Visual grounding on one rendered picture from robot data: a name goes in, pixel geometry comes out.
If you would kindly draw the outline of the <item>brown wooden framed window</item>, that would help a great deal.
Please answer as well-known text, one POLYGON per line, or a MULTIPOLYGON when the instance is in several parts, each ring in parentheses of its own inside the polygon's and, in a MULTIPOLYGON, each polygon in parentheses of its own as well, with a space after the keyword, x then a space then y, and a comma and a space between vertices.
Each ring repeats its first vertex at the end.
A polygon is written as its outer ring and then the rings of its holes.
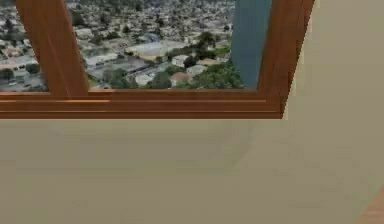
POLYGON ((316 0, 243 11, 232 60, 246 90, 91 90, 64 0, 14 0, 48 89, 0 92, 0 119, 280 119, 316 0))

